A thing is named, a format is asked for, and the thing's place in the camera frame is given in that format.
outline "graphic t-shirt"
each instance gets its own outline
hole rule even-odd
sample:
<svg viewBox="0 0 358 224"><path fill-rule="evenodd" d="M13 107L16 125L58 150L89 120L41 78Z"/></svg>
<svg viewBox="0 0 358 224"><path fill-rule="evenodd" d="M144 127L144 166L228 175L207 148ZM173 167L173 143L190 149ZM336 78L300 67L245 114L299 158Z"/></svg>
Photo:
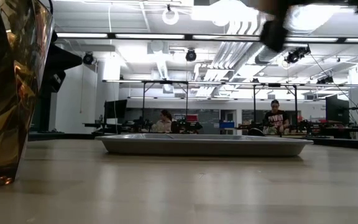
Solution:
<svg viewBox="0 0 358 224"><path fill-rule="evenodd" d="M273 124L275 128L283 125L283 122L288 119L288 115L285 111L278 110L277 113L273 114L271 111L265 115L265 120Z"/></svg>

